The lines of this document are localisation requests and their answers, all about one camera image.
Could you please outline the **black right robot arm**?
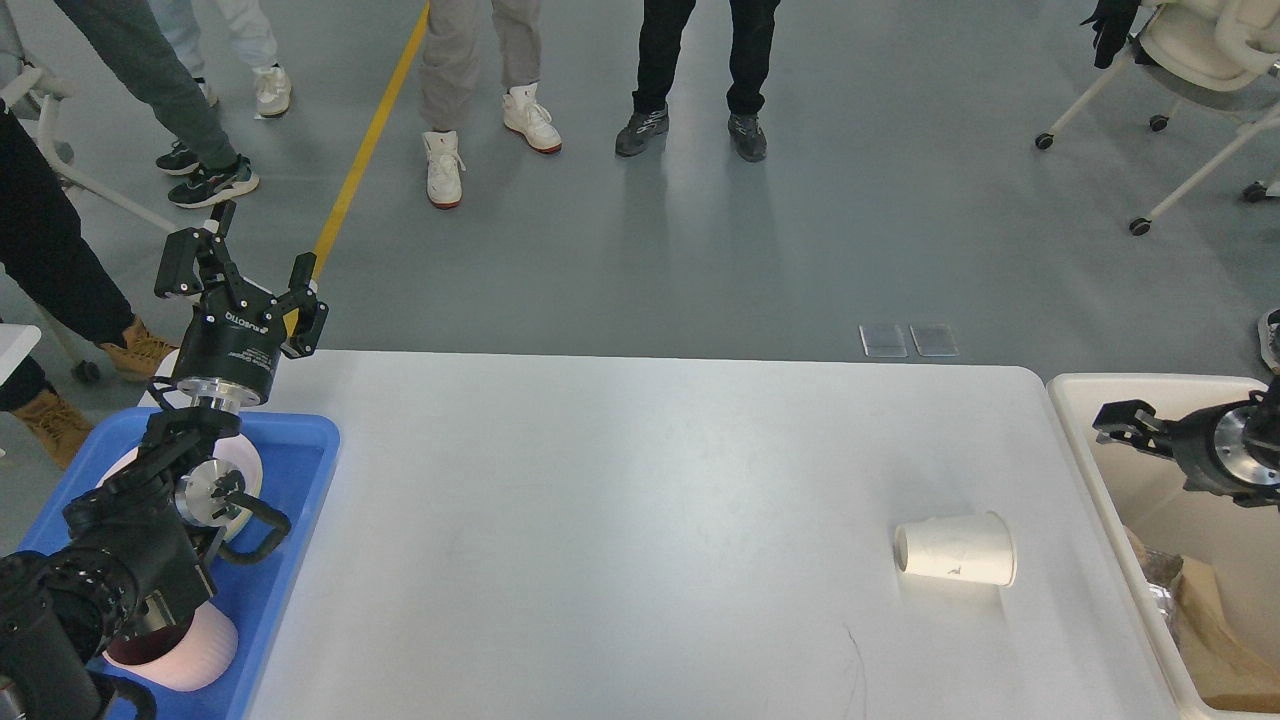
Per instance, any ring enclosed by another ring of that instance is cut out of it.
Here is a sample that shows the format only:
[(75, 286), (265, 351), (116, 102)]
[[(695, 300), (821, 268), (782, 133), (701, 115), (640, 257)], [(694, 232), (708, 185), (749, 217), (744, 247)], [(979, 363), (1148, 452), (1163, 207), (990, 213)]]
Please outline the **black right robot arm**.
[(1175, 462), (1183, 489), (1236, 506), (1279, 506), (1279, 380), (1248, 398), (1202, 407), (1179, 420), (1156, 416), (1139, 398), (1106, 404), (1092, 423), (1096, 441)]

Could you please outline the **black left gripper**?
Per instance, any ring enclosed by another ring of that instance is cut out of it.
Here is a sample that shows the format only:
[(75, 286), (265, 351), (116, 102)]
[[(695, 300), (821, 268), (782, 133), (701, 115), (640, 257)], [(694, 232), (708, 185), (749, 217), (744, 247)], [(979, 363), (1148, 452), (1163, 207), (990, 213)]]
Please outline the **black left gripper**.
[[(225, 245), (234, 213), (234, 201), (218, 202), (204, 225), (166, 237), (154, 295), (201, 296), (173, 368), (175, 387), (192, 398), (253, 407), (269, 401), (282, 352), (289, 359), (315, 352), (329, 306), (314, 287), (317, 256), (302, 252), (278, 297), (278, 311), (261, 304), (242, 307), (237, 266)], [(284, 324), (291, 314), (292, 325)]]

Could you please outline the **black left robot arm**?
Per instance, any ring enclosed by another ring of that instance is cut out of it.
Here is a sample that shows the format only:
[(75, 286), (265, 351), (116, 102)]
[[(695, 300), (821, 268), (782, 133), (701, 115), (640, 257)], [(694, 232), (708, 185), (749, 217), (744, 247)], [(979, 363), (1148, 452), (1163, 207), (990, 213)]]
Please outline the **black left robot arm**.
[(269, 400), (282, 357), (314, 354), (329, 307), (311, 252), (297, 256), (283, 293), (241, 274), (227, 246), (234, 210), (219, 202), (200, 228), (166, 237), (155, 293), (195, 309), (172, 375), (148, 383), (159, 410), (137, 455), (63, 509), (61, 550), (3, 560), (5, 719), (102, 719), (116, 700), (156, 717), (151, 691), (90, 662), (116, 642), (193, 628), (216, 593), (216, 559), (259, 564), (291, 533), (215, 448), (241, 433), (244, 409)]

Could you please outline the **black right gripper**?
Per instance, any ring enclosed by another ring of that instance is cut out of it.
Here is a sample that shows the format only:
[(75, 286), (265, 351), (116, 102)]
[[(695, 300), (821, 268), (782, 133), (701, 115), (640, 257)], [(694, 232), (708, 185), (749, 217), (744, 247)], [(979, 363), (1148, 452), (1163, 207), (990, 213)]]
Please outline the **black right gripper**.
[(1151, 457), (1175, 461), (1188, 491), (1233, 501), (1277, 501), (1277, 410), (1261, 402), (1204, 407), (1174, 421), (1143, 400), (1100, 407), (1097, 441), (1120, 441)]

